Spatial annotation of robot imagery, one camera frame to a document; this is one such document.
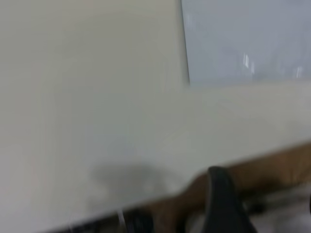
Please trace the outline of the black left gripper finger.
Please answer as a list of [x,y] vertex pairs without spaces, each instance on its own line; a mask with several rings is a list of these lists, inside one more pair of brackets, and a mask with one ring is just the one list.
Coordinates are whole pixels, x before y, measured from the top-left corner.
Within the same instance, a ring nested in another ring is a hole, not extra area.
[[212,166],[207,173],[205,233],[255,233],[227,170]]

